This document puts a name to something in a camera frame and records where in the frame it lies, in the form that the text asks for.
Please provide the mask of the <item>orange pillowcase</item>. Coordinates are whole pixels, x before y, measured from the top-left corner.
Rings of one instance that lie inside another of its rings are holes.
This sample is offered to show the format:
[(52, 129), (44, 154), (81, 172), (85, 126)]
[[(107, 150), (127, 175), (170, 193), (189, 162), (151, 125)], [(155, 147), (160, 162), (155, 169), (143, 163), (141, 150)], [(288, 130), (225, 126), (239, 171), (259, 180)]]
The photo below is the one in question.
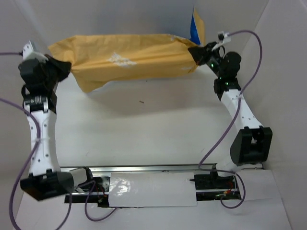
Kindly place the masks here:
[(53, 58), (71, 63), (80, 89), (90, 93), (110, 81), (178, 77), (197, 68), (190, 47), (205, 43), (205, 23), (193, 11), (190, 38), (173, 34), (75, 35), (49, 46)]

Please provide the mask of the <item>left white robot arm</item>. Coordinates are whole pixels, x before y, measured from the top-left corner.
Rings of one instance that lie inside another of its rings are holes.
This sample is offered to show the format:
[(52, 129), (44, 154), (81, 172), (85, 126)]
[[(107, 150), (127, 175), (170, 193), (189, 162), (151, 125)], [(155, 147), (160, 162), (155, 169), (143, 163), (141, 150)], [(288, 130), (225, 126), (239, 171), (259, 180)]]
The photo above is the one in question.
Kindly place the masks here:
[(70, 74), (71, 63), (49, 55), (44, 59), (31, 57), (19, 65), (19, 71), (24, 80), (21, 94), (32, 148), (28, 177), (20, 181), (21, 189), (37, 201), (72, 193), (77, 187), (90, 191), (95, 180), (89, 169), (63, 172), (56, 154), (56, 87)]

